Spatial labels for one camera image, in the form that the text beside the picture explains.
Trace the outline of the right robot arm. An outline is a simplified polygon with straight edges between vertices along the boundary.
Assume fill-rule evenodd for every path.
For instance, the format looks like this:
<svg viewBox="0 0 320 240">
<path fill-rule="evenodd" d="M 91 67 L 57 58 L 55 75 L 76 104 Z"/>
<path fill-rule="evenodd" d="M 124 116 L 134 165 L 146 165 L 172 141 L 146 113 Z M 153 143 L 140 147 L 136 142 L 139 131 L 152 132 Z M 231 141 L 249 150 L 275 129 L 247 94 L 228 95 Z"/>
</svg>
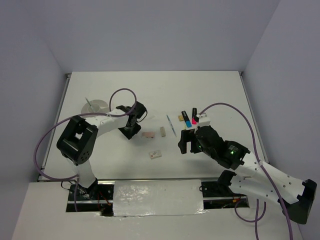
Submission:
<svg viewBox="0 0 320 240">
<path fill-rule="evenodd" d="M 242 194 L 274 203 L 293 222 L 307 223 L 317 190 L 315 181 L 292 177 L 258 161 L 247 147 L 224 140 L 209 125 L 182 130 L 178 142 L 182 154 L 187 152 L 187 143 L 191 143 L 191 153 L 204 153 L 225 168 L 217 184 L 221 195 Z"/>
</svg>

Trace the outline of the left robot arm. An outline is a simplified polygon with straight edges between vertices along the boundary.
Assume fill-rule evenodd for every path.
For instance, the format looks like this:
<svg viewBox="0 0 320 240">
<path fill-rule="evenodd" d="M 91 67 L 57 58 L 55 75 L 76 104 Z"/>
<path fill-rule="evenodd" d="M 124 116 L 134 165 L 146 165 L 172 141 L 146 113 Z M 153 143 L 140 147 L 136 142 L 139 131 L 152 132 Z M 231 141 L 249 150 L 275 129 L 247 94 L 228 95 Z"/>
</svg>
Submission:
<svg viewBox="0 0 320 240">
<path fill-rule="evenodd" d="M 91 200 L 98 193 L 98 180 L 90 164 L 96 139 L 110 131 L 119 130 L 130 140 L 141 130 L 139 121 L 147 114 L 147 108 L 136 102 L 133 107 L 120 105 L 110 113 L 95 113 L 88 118 L 76 115 L 69 120 L 56 146 L 73 163 L 82 196 Z"/>
</svg>

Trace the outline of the green clear pen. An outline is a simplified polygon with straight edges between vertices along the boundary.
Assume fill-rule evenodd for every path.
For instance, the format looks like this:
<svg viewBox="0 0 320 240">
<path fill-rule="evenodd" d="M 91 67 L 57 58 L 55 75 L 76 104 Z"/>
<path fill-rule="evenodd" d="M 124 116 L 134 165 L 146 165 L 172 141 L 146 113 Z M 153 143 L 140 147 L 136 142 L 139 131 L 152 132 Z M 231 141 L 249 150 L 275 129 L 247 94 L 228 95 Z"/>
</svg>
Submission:
<svg viewBox="0 0 320 240">
<path fill-rule="evenodd" d="M 92 106 L 92 104 L 90 103 L 90 101 L 88 100 L 88 98 L 87 98 L 87 97 L 84 97 L 84 98 L 85 98 L 87 104 L 89 105 L 89 107 L 93 109 L 93 106 Z"/>
</svg>

